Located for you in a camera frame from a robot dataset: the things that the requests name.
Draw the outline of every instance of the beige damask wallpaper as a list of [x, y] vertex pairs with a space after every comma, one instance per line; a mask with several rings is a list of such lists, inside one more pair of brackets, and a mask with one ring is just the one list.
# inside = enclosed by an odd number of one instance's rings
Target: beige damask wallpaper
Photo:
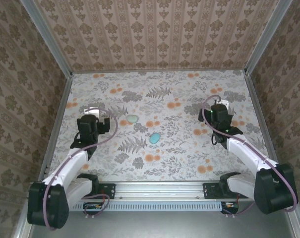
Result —
[[18, 0], [0, 0], [0, 238], [37, 180], [65, 77]]
[[243, 68], [278, 0], [35, 0], [73, 71]]
[[300, 198], [300, 0], [293, 0], [251, 77], [278, 158], [295, 170]]

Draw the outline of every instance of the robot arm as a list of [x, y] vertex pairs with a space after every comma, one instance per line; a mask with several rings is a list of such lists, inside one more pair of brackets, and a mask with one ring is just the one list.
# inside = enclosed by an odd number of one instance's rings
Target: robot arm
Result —
[[[77, 125], [79, 132], [64, 161], [45, 180], [34, 182], [29, 188], [27, 220], [30, 224], [45, 226], [43, 205], [46, 205], [50, 226], [62, 228], [67, 221], [69, 208], [82, 197], [97, 193], [97, 176], [81, 174], [76, 178], [78, 171], [89, 161], [96, 147], [79, 152], [78, 150], [98, 143], [99, 134], [109, 132], [110, 119], [105, 119], [103, 124], [94, 114], [88, 114], [77, 119]], [[48, 186], [48, 196], [44, 198]]]
[[[220, 143], [225, 149], [234, 153], [249, 168], [252, 176], [238, 172], [221, 176], [220, 188], [223, 194], [229, 191], [249, 197], [255, 201], [264, 214], [292, 206], [294, 201], [289, 189], [263, 158], [275, 167], [290, 184], [298, 201], [291, 167], [287, 164], [279, 165], [267, 158], [247, 141], [241, 130], [231, 126], [233, 116], [228, 114], [227, 106], [226, 103], [220, 102], [220, 104], [212, 105], [210, 111], [204, 110], [208, 123], [214, 129], [227, 135], [214, 131], [212, 143], [214, 145]], [[198, 117], [199, 121], [204, 121], [202, 113], [201, 110]]]

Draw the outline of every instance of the purple cable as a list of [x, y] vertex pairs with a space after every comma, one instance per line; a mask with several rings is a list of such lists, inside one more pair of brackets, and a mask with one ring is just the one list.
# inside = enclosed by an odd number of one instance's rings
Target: purple cable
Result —
[[[110, 197], [107, 194], [104, 194], [104, 193], [100, 193], [100, 194], [96, 194], [96, 195], [92, 195], [92, 196], [83, 197], [83, 199], [90, 199], [90, 198], [96, 198], [96, 197], [106, 197], [107, 198], [107, 204], [96, 215], [94, 215], [95, 217], [99, 216], [108, 207], [108, 205], [110, 203]], [[88, 207], [89, 207], [89, 205], [86, 206], [85, 210], [84, 210], [84, 214], [86, 216], [88, 216], [88, 214], [87, 214], [87, 208]]]
[[245, 143], [245, 141], [244, 140], [242, 140], [242, 139], [240, 139], [240, 138], [238, 138], [238, 137], [236, 137], [236, 136], [233, 136], [233, 135], [229, 135], [229, 134], [226, 134], [226, 133], [223, 133], [223, 132], [221, 132], [221, 131], [219, 131], [219, 130], [217, 130], [217, 129], [215, 129], [215, 128], [213, 128], [210, 124], [209, 124], [209, 122], [206, 120], [206, 117], [205, 117], [205, 113], [204, 113], [204, 110], [205, 110], [205, 108], [206, 108], [206, 103], [207, 103], [207, 101], [209, 100], [209, 99], [212, 99], [212, 98], [218, 98], [219, 100], [218, 100], [218, 102], [221, 100], [221, 97], [219, 96], [219, 95], [211, 95], [211, 96], [209, 96], [206, 100], [205, 100], [205, 102], [203, 103], [203, 108], [202, 108], [202, 115], [203, 115], [203, 118], [204, 118], [204, 122], [214, 131], [214, 132], [216, 132], [216, 133], [218, 133], [218, 134], [221, 134], [221, 135], [224, 135], [224, 136], [227, 136], [227, 137], [229, 137], [229, 138], [233, 138], [233, 139], [235, 139], [235, 140], [237, 140], [237, 141], [240, 141], [240, 142], [242, 142], [244, 145], [246, 145], [250, 150], [252, 150], [257, 156], [259, 156], [260, 157], [260, 159], [261, 160], [263, 160], [263, 162], [265, 162], [277, 175], [278, 175], [278, 177], [283, 181], [283, 183], [286, 185], [286, 187], [288, 188], [288, 190], [290, 191], [290, 193], [291, 193], [291, 195], [292, 195], [292, 198], [293, 198], [293, 207], [291, 208], [291, 209], [284, 209], [284, 211], [286, 211], [286, 212], [293, 212], [295, 209], [296, 209], [296, 207], [297, 207], [297, 197], [296, 197], [296, 195], [295, 195], [295, 193], [294, 193], [294, 191], [293, 191], [293, 189], [292, 189], [292, 187], [291, 187], [291, 185], [288, 183], [288, 181], [282, 176], [282, 174], [270, 163], [270, 162], [268, 162], [258, 151], [256, 151], [249, 143]]
[[86, 150], [86, 149], [89, 149], [89, 148], [92, 148], [92, 147], [95, 147], [97, 145], [101, 145], [101, 144], [104, 144], [106, 142], [108, 142], [109, 140], [111, 140], [115, 134], [117, 133], [117, 130], [118, 130], [118, 120], [117, 118], [115, 117], [115, 115], [113, 115], [111, 112], [109, 112], [108, 110], [105, 110], [105, 109], [100, 109], [100, 108], [89, 108], [87, 110], [90, 111], [90, 110], [100, 110], [102, 112], [105, 112], [107, 113], [109, 116], [113, 117], [115, 122], [116, 122], [116, 128], [115, 128], [115, 131], [114, 133], [106, 140], [102, 141], [102, 142], [99, 142], [99, 143], [96, 143], [96, 144], [93, 144], [93, 145], [88, 145], [84, 148], [81, 148], [77, 151], [75, 151], [70, 157], [67, 158], [67, 160], [65, 160], [65, 162], [60, 166], [60, 168], [56, 171], [56, 174], [54, 175], [54, 177], [51, 179], [51, 181], [49, 182], [49, 184], [47, 185], [46, 189], [45, 189], [45, 193], [44, 193], [44, 198], [43, 198], [43, 217], [44, 217], [44, 223], [45, 223], [45, 226], [49, 229], [51, 229], [52, 231], [56, 230], [54, 228], [52, 228], [49, 224], [49, 221], [47, 219], [47, 211], [46, 211], [46, 206], [47, 206], [47, 197], [48, 197], [48, 193], [49, 193], [49, 190], [50, 190], [50, 187], [55, 179], [56, 176], [58, 176], [61, 172], [61, 170], [65, 167], [65, 165], [76, 155], [78, 154], [79, 152], [83, 151], [83, 150]]
[[251, 207], [253, 207], [253, 205], [254, 205], [254, 202], [252, 202], [246, 209], [244, 209], [243, 211], [238, 212], [236, 214], [232, 214], [230, 211], [228, 211], [224, 208], [223, 208], [223, 211], [227, 212], [229, 215], [232, 215], [232, 216], [239, 216], [239, 215], [244, 214], [246, 211], [248, 211]]

